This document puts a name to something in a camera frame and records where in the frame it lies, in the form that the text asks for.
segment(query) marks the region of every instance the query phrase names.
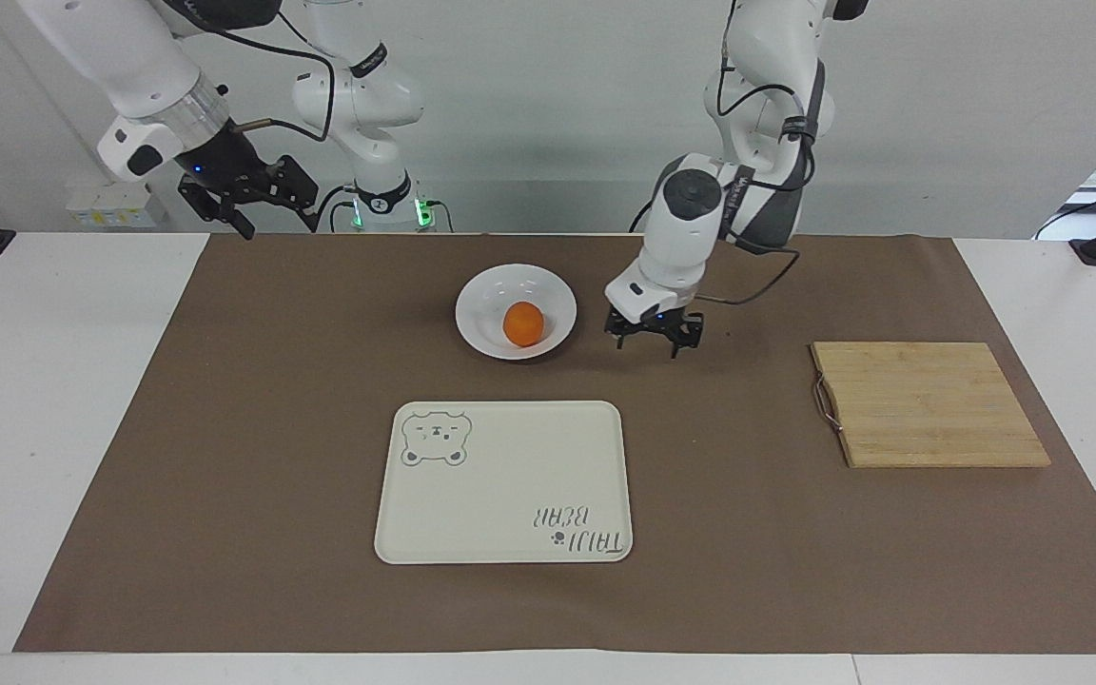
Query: orange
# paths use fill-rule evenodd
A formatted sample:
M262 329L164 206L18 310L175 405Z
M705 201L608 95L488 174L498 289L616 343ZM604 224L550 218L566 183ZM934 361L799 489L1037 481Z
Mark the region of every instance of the orange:
M505 309L505 320L501 321L505 338L518 347L529 347L545 336L545 316L530 302L515 302Z

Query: white bowl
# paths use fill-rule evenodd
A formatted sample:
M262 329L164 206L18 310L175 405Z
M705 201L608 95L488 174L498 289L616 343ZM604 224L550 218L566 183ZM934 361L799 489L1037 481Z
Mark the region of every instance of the white bowl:
M545 336L518 347L501 322L515 302L530 302L545 316ZM530 264L502 264L476 274L456 299L456 326L469 345L499 359L530 359L560 345L578 320L578 300L564 281Z

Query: gray wall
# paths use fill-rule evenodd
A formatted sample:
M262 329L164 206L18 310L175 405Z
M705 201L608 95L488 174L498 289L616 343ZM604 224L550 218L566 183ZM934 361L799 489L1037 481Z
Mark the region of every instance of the gray wall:
M426 194L460 229L624 230L658 170L719 151L701 90L727 4L558 0L375 1L392 57L429 109L396 132ZM300 3L287 3L301 22ZM290 45L283 27L251 32ZM189 39L231 85L241 118L295 118L307 65L216 36ZM827 30L834 129L817 148L801 230L1023 238L1096 168L1096 3L875 0ZM72 228L65 186L100 181L89 151L113 116L0 0L0 222ZM262 156L292 152L323 185L350 172L330 145L256 132ZM157 178L175 228L202 230ZM249 212L269 230L293 217Z

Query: white plate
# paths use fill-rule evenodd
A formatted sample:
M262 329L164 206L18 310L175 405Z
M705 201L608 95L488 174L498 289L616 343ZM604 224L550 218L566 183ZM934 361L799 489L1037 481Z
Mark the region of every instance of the white plate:
M385 562L617 562L629 549L624 434L608 402L396 412L375 526Z
M530 302L545 316L545 336L529 347L505 338L501 322L515 302ZM530 359L560 345L578 320L578 300L564 281L530 264L502 264L476 274L456 299L456 326L469 345L499 359Z

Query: wooden cutting board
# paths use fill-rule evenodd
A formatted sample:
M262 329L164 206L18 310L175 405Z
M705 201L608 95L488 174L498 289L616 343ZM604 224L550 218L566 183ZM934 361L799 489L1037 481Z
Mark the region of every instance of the wooden cutting board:
M849 467L1051 464L982 342L815 342L817 396Z

